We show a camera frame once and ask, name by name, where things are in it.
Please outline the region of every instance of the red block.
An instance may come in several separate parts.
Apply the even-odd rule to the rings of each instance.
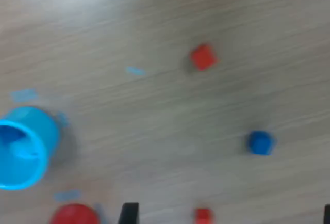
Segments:
[[[217,58],[210,45],[202,44],[191,53],[191,59],[195,66],[204,71],[217,62]]]
[[[83,204],[73,203],[60,207],[51,219],[51,224],[100,224],[95,210]]]
[[[196,209],[195,224],[213,224],[212,211],[210,209]]]

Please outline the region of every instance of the blue ball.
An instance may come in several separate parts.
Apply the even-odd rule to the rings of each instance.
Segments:
[[[252,131],[248,142],[250,151],[259,155],[270,155],[275,146],[275,139],[266,131]]]

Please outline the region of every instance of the cup rim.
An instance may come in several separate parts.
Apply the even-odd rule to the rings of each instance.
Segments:
[[[25,181],[19,184],[13,184],[13,185],[8,185],[8,184],[1,184],[0,183],[0,188],[6,189],[6,190],[18,190],[18,189],[25,189],[28,188],[34,184],[36,184],[46,173],[47,167],[48,167],[48,155],[47,155],[47,150],[45,145],[42,142],[42,139],[30,128],[27,126],[19,123],[19,122],[14,122],[11,120],[7,119],[0,119],[0,126],[10,126],[15,129],[18,129],[25,133],[30,139],[33,141],[36,150],[39,154],[38,157],[38,165],[35,170],[35,172]]]

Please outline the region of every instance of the blue plastic cup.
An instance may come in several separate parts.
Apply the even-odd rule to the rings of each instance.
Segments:
[[[48,113],[19,107],[0,119],[0,188],[25,189],[46,173],[60,130]]]

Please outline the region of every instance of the red cube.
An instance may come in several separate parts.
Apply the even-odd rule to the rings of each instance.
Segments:
[[[196,209],[195,224],[213,224],[212,211],[210,209]]]
[[[217,58],[208,44],[202,44],[191,53],[191,59],[200,71],[210,68],[217,62]]]

